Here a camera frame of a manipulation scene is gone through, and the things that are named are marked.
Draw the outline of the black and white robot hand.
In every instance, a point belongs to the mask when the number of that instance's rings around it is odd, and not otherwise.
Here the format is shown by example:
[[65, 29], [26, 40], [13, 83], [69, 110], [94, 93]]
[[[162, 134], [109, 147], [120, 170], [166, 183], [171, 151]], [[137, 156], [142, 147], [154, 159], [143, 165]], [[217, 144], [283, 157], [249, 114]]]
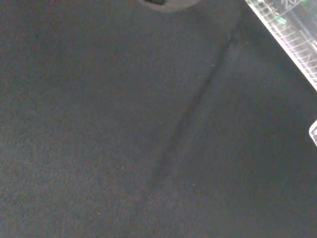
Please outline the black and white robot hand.
[[138, 0], [141, 5], [158, 12], [173, 13], [186, 10], [201, 0]]

